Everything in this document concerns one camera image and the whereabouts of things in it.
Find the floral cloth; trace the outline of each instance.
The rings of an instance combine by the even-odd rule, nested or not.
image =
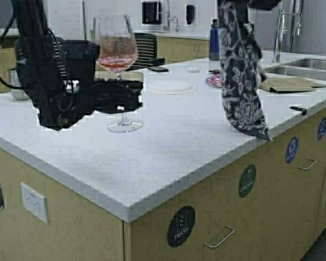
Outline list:
[[[234,1],[219,0],[218,7],[222,97],[227,119],[244,134],[271,140],[256,92],[266,79],[259,66],[261,49],[238,20]]]

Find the white plate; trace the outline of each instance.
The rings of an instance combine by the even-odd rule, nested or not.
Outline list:
[[[145,91],[152,94],[189,94],[197,90],[187,80],[151,79],[145,82]]]

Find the wine glass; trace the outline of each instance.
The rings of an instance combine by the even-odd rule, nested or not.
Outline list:
[[[137,60],[136,40],[129,16],[97,16],[93,25],[94,42],[101,47],[97,64],[116,73],[119,82],[120,73],[130,68]],[[142,126],[142,121],[130,120],[126,113],[122,113],[122,120],[108,125],[108,130],[125,133],[136,131]]]

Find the brown paper towel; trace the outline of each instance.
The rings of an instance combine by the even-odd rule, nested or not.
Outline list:
[[[326,87],[300,77],[293,78],[268,78],[260,85],[260,89],[275,92],[303,92],[315,91],[314,88]]]

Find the kitchen sink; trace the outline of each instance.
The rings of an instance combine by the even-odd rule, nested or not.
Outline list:
[[[300,61],[295,61],[293,63],[287,64],[293,67],[302,67],[309,69],[317,69],[326,71],[326,60],[317,60],[317,59],[303,59]]]
[[[309,78],[309,79],[315,79],[315,80],[326,80],[326,71],[317,70],[317,69],[308,69],[308,68],[303,68],[303,67],[293,67],[292,64],[290,64],[289,66],[287,66],[287,65],[286,66],[278,66],[275,68],[266,69],[265,72],[280,74],[280,75]]]

